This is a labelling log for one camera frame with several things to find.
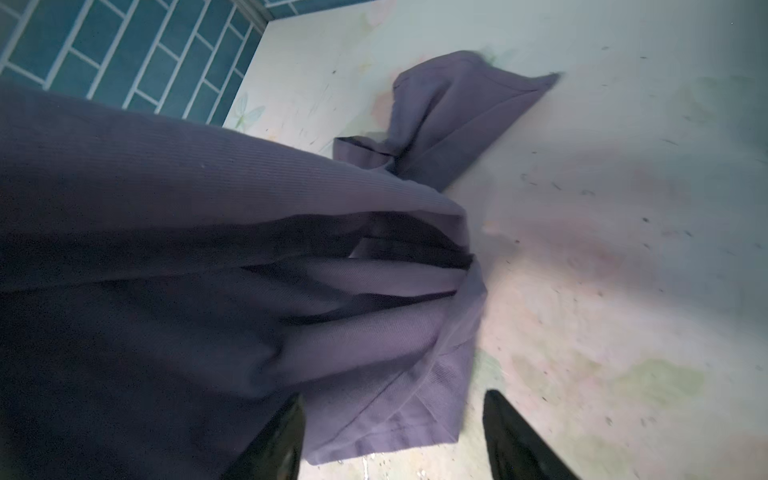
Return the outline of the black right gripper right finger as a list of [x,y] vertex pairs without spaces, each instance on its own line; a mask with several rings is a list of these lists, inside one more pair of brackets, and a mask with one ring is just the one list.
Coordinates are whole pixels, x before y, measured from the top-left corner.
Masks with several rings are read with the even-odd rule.
[[485,393],[482,423],[494,480],[579,479],[498,390]]

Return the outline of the purple trousers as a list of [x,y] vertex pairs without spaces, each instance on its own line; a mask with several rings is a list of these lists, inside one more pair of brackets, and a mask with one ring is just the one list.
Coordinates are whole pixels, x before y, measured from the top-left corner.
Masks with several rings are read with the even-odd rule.
[[557,81],[428,60],[328,158],[3,84],[8,470],[219,479],[295,396],[291,459],[456,443],[487,291],[444,191]]

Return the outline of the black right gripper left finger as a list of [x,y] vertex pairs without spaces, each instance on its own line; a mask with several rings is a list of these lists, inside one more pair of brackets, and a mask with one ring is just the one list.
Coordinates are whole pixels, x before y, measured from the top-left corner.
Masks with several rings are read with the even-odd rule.
[[297,480],[306,429],[304,401],[294,394],[221,475],[222,480]]

